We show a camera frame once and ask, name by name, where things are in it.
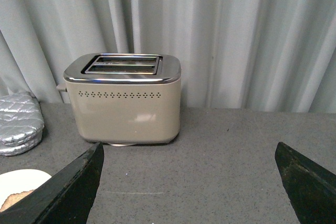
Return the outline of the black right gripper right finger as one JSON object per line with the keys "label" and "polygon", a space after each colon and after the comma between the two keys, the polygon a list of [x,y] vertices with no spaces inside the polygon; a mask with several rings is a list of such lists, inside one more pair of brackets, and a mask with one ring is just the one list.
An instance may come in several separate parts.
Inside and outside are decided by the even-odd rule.
{"label": "black right gripper right finger", "polygon": [[335,223],[335,174],[279,142],[275,161],[300,223]]}

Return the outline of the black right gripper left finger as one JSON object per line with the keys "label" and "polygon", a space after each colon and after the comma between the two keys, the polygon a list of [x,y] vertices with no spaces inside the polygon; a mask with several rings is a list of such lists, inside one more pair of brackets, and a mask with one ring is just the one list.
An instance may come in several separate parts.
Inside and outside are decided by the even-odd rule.
{"label": "black right gripper left finger", "polygon": [[31,194],[1,213],[1,223],[86,223],[104,162],[96,143]]}

